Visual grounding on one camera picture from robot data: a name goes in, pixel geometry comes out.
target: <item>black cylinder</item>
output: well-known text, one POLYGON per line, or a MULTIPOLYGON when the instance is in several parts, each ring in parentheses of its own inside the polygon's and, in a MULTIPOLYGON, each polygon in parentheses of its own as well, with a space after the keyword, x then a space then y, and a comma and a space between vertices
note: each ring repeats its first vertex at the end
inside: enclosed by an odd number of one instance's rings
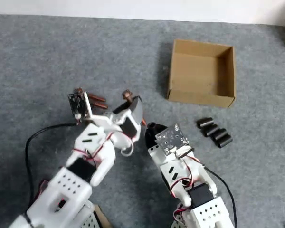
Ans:
POLYGON ((211 137, 214 141, 217 141, 220 138, 222 138, 223 136, 225 136, 226 134, 228 134, 228 132, 226 131, 225 128, 222 128, 222 129, 219 129, 216 132, 214 132, 211 137))
POLYGON ((197 121, 198 128, 207 127, 213 125, 214 121, 212 118, 205 118, 197 121))
POLYGON ((226 134, 222 138, 216 141, 216 144, 219 148, 223 148, 224 146, 228 145, 232 142, 232 138, 229 134, 226 134))
POLYGON ((211 136, 214 132, 216 132, 219 129, 219 126, 217 126, 216 124, 213 124, 211 126, 205 127, 203 128, 203 134, 205 137, 209 137, 211 136))

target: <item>cardboard box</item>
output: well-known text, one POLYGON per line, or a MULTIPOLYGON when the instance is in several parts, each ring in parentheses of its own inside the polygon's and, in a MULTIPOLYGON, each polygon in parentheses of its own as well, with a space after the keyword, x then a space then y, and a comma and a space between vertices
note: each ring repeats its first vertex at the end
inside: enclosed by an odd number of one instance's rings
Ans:
POLYGON ((176 39, 168 100, 230 107, 236 97, 232 46, 176 39))

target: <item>red wire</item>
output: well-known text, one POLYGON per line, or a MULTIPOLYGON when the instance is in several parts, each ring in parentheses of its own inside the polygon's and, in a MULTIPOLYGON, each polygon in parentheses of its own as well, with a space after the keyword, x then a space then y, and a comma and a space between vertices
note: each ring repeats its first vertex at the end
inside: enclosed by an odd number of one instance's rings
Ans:
POLYGON ((95 151, 95 153, 93 154, 92 158, 94 158, 98 152, 103 148, 104 144, 111 138, 111 136, 114 134, 114 132, 111 132, 108 137, 105 139, 105 141, 103 142, 103 144, 101 144, 100 147, 98 147, 98 149, 95 151))
POLYGON ((191 158, 193 159, 194 161, 198 162, 198 163, 201 163, 201 161, 199 159, 197 159, 196 157, 191 157, 189 155, 186 155, 188 158, 191 158))

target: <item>robotic arm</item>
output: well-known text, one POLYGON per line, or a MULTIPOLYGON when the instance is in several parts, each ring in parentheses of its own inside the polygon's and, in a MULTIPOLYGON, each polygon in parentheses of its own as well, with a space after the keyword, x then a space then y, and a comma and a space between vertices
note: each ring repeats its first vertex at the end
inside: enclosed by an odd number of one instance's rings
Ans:
POLYGON ((181 201, 171 228, 234 228, 217 186, 177 124, 149 123, 145 140, 171 195, 181 201))
POLYGON ((75 140, 65 167, 10 228, 101 227, 88 200, 92 186, 98 186, 114 165, 115 148, 124 156, 132 154, 133 143, 140 137, 142 102, 135 97, 113 112, 93 115, 86 92, 68 97, 74 117, 90 123, 75 140))

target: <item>brass screw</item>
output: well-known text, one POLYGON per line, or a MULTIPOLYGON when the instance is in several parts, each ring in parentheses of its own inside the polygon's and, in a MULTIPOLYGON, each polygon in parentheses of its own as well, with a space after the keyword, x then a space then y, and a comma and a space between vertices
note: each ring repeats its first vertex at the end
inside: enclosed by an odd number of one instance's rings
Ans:
MULTIPOLYGON (((132 98, 133 93, 126 89, 125 91, 123 91, 123 100, 127 100, 130 104, 133 102, 133 98, 132 98)), ((142 124, 143 126, 147 126, 147 122, 144 118, 142 118, 142 124)))

